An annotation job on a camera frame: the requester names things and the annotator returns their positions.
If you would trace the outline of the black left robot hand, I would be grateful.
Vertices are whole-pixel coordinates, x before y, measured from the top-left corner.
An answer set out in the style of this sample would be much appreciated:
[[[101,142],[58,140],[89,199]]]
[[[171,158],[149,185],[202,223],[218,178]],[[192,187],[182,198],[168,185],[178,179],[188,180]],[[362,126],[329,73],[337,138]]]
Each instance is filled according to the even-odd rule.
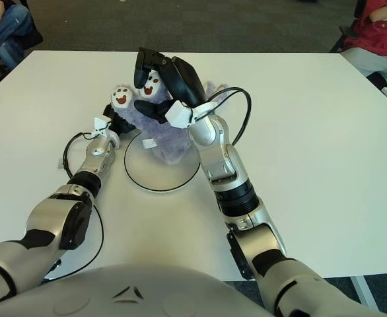
[[[109,129],[115,132],[117,135],[127,134],[136,129],[136,127],[130,124],[125,119],[121,118],[112,108],[111,104],[108,104],[104,111],[103,115],[111,119]]]

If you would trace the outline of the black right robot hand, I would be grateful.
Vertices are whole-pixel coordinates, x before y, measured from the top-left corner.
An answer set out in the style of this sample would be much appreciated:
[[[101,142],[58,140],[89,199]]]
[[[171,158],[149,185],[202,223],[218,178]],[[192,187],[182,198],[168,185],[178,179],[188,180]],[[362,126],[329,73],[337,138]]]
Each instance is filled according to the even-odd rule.
[[[167,122],[165,114],[176,101],[190,108],[206,101],[204,87],[188,62],[147,48],[138,50],[134,85],[142,97],[134,102],[135,109],[161,124]]]

